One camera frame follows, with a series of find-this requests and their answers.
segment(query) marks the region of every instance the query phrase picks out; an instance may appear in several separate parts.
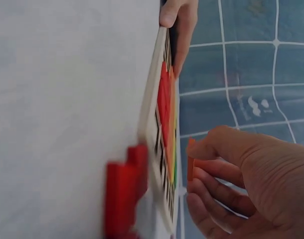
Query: blue tile pattern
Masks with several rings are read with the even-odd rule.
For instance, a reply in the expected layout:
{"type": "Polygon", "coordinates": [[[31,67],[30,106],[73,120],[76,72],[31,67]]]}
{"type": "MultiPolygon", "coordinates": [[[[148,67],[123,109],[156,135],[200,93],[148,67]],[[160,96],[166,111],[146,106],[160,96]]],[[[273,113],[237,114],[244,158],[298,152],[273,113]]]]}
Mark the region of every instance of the blue tile pattern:
{"type": "Polygon", "coordinates": [[[221,25],[218,13],[218,1],[206,0],[198,2],[198,20],[191,44],[221,42],[221,25]]]}
{"type": "Polygon", "coordinates": [[[304,86],[276,87],[275,93],[288,120],[304,119],[304,86]]]}
{"type": "Polygon", "coordinates": [[[274,52],[273,44],[226,45],[228,86],[271,84],[274,52]]]}
{"type": "MultiPolygon", "coordinates": [[[[198,15],[179,84],[183,186],[188,137],[217,125],[304,145],[304,0],[200,1],[198,15]]],[[[185,199],[185,237],[203,238],[185,199]]]]}
{"type": "Polygon", "coordinates": [[[191,48],[179,86],[181,93],[225,87],[222,46],[191,48]]]}
{"type": "Polygon", "coordinates": [[[182,135],[208,131],[221,124],[235,126],[225,91],[180,98],[180,133],[182,135]]]}
{"type": "Polygon", "coordinates": [[[304,0],[280,0],[279,40],[304,42],[304,0]]]}
{"type": "Polygon", "coordinates": [[[304,83],[304,46],[279,46],[275,82],[277,84],[304,83]]]}
{"type": "Polygon", "coordinates": [[[222,0],[225,41],[275,39],[276,0],[222,0]]]}

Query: red block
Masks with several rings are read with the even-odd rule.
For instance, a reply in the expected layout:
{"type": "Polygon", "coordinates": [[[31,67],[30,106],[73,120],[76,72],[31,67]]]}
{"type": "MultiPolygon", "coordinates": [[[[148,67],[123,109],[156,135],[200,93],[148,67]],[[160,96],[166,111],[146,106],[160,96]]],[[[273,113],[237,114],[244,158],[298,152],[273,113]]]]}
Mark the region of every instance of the red block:
{"type": "Polygon", "coordinates": [[[148,158],[148,148],[145,145],[128,148],[127,164],[138,169],[137,201],[148,189],[148,158]]]}
{"type": "Polygon", "coordinates": [[[164,87],[162,84],[160,84],[159,88],[158,88],[157,105],[158,105],[158,112],[160,115],[160,120],[162,123],[166,117],[166,96],[165,96],[164,87]]]}
{"type": "Polygon", "coordinates": [[[138,168],[108,163],[105,201],[105,235],[126,235],[135,223],[138,168]]]}

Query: hand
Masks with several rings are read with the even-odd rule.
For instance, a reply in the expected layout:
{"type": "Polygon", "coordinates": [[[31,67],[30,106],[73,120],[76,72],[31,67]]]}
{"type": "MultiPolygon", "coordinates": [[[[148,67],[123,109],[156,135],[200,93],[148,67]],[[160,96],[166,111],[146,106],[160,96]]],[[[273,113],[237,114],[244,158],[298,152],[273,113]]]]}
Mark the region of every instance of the hand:
{"type": "Polygon", "coordinates": [[[208,239],[304,239],[303,146],[220,126],[187,153],[204,160],[188,183],[187,204],[208,239]],[[214,177],[245,188],[249,196],[214,177]]]}
{"type": "Polygon", "coordinates": [[[174,60],[175,78],[179,76],[188,54],[197,22],[197,6],[198,0],[167,0],[161,9],[159,21],[164,27],[172,27],[176,17],[178,17],[177,48],[174,60]]]}

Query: gray surface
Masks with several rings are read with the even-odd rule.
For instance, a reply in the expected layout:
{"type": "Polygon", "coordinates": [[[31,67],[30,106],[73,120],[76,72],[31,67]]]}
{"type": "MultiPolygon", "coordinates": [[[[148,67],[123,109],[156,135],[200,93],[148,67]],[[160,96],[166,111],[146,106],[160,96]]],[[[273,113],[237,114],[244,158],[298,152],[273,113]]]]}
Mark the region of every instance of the gray surface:
{"type": "Polygon", "coordinates": [[[136,143],[158,12],[0,0],[0,239],[100,238],[105,162],[136,143]]]}

